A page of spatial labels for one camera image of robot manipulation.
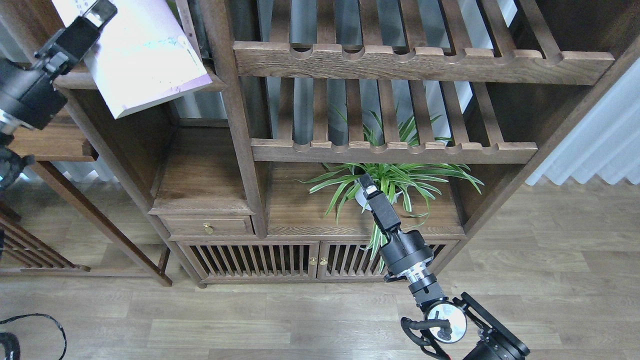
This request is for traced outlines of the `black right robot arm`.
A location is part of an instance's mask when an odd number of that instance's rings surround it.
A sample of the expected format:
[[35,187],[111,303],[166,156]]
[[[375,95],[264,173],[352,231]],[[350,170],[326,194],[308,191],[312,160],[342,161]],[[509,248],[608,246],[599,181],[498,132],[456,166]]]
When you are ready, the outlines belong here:
[[375,224],[387,239],[379,250],[389,270],[386,280],[407,280],[423,313],[421,321],[402,317],[400,326],[405,335],[425,355],[448,360],[450,356],[442,344],[460,341],[466,335],[467,322],[472,321],[478,327],[479,340],[466,355],[467,360],[523,360],[530,355],[530,349],[467,292],[448,300],[428,269],[434,252],[422,234],[417,230],[402,231],[396,211],[369,174],[363,174],[358,181]]

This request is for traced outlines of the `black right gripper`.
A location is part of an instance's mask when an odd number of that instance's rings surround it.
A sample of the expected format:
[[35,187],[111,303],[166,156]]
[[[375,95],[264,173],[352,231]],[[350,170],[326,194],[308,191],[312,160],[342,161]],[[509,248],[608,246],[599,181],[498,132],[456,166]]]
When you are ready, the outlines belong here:
[[358,182],[381,233],[379,272],[387,269],[387,278],[433,278],[429,266],[434,260],[434,251],[420,232],[403,232],[400,229],[401,221],[396,211],[370,174],[364,173]]

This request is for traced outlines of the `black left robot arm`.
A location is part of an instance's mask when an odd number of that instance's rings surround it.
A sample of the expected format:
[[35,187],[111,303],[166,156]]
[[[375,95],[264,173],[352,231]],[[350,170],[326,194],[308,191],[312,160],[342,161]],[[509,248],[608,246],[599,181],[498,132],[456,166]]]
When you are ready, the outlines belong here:
[[67,97],[55,88],[60,76],[70,73],[98,42],[118,12],[109,0],[97,0],[71,24],[58,29],[34,53],[34,64],[23,66],[1,59],[1,194],[13,189],[33,155],[11,149],[18,129],[43,130],[59,114]]

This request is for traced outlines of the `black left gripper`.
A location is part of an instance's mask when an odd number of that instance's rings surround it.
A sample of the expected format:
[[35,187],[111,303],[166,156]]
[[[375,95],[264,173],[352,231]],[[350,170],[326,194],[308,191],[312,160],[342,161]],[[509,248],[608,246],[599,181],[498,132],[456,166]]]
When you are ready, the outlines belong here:
[[71,25],[58,30],[30,68],[1,59],[2,132],[15,132],[21,126],[43,130],[57,116],[67,99],[54,89],[55,78],[67,70],[69,63],[82,60],[117,12],[109,0],[97,0]]

